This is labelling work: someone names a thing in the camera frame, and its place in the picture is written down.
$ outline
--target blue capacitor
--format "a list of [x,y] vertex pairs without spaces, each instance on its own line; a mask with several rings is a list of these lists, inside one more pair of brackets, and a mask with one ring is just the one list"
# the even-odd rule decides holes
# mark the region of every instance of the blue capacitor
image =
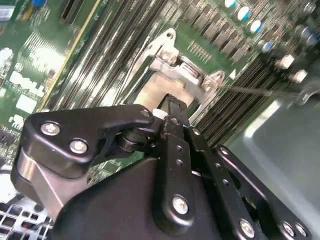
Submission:
[[47,3],[47,0],[32,0],[32,5],[35,8],[41,9],[43,8]]
[[227,9],[231,9],[231,8],[233,8],[235,5],[236,5],[236,0],[225,0],[225,1],[224,1],[224,6],[225,6]]
[[256,34],[258,33],[262,28],[262,23],[259,20],[253,20],[250,21],[247,25],[246,25],[246,30],[251,33],[251,34]]
[[233,17],[238,21],[246,20],[250,15],[250,8],[247,6],[237,8],[234,13]]
[[317,45],[317,43],[319,42],[319,38],[316,34],[312,34],[305,42],[307,47],[313,47],[315,45]]

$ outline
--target black plastic part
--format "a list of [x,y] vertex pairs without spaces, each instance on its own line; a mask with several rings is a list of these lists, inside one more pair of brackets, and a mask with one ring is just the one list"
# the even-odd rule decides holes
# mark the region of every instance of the black plastic part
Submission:
[[[149,110],[140,105],[78,109],[34,114],[25,123],[20,145],[38,163],[67,179],[79,178],[89,171],[100,152],[107,152],[116,135],[124,129],[147,128],[154,122]],[[42,133],[41,126],[53,123],[61,131],[56,136]],[[87,152],[71,151],[70,143],[81,140]],[[105,140],[102,150],[99,141]]]
[[[165,233],[174,236],[185,234],[195,221],[190,148],[184,139],[182,122],[167,116],[158,146],[162,151],[154,187],[153,216]],[[174,209],[174,197],[185,200],[188,205],[186,214],[179,214]]]
[[190,126],[187,105],[174,96],[170,94],[166,95],[158,109],[161,109],[168,113],[169,116],[176,118],[184,127]]
[[206,139],[194,132],[192,127],[187,129],[187,139],[190,144],[192,167],[199,169],[218,227],[226,239],[243,240],[248,238],[241,229],[241,220],[246,220],[254,229],[257,239],[266,239],[258,231],[248,210],[237,192],[237,188],[224,167],[223,160],[212,154]]
[[[308,228],[298,219],[229,149],[218,145],[213,151],[214,159],[218,155],[223,159],[226,168],[232,174],[233,179],[239,182],[238,192],[242,200],[249,204],[253,212],[250,213],[255,224],[268,239],[290,239],[289,234],[283,229],[287,223],[294,228],[300,225],[305,230],[308,238],[312,234]],[[296,240],[306,238],[295,230]]]
[[189,231],[170,237],[152,213],[158,159],[149,158],[92,186],[60,212],[52,240],[221,240],[200,177],[192,175],[196,216]]

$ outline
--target white label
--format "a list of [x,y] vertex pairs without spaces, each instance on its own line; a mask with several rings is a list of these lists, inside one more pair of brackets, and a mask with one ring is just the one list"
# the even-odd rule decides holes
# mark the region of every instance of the white label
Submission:
[[1,88],[1,90],[0,90],[0,98],[3,98],[5,96],[6,91],[7,91],[7,89]]
[[14,14],[15,6],[0,6],[0,21],[9,21]]
[[235,80],[237,77],[237,70],[235,69],[229,76],[232,80]]
[[37,101],[25,95],[21,95],[15,107],[28,114],[32,114],[36,109],[36,106],[37,106]]

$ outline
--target memory module slot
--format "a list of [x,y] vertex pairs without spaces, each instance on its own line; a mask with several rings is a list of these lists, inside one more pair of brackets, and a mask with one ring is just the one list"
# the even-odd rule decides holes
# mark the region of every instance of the memory module slot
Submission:
[[95,91],[103,90],[104,86],[111,84],[118,69],[123,67],[124,53],[132,48],[131,40],[139,31],[138,22],[148,9],[146,1],[140,0],[128,17],[119,18],[111,32],[106,35],[102,48],[104,51],[98,56],[96,65],[91,70],[93,77],[87,77],[85,93],[76,101],[76,108],[88,108],[94,100]]
[[101,17],[93,27],[91,37],[83,46],[77,61],[73,64],[73,67],[66,79],[62,89],[57,97],[57,103],[54,106],[54,110],[70,109],[71,104],[78,94],[79,90],[83,86],[86,77],[92,71],[95,64],[95,59],[101,54],[102,42],[106,39],[107,33],[111,31],[111,28],[121,17],[122,13],[130,9],[134,0],[110,0]]
[[99,107],[167,2],[110,1],[64,81],[54,109]]
[[152,2],[152,4],[147,1],[143,2],[147,7],[147,11],[146,13],[143,13],[143,17],[136,19],[137,28],[135,29],[135,32],[132,34],[132,39],[130,39],[129,42],[125,43],[125,47],[119,51],[119,55],[115,54],[115,56],[118,56],[118,58],[115,62],[111,62],[107,66],[107,68],[113,68],[109,69],[109,73],[103,76],[103,78],[105,78],[106,81],[102,86],[102,90],[94,98],[93,102],[90,105],[87,105],[86,107],[95,108],[101,105],[105,95],[108,93],[108,91],[115,83],[117,76],[121,73],[123,63],[127,62],[133,56],[135,50],[140,45],[143,36],[145,36],[146,33],[151,31],[151,28],[154,26],[154,23],[159,18],[159,15],[161,14],[162,10],[167,5],[168,0],[155,0]]

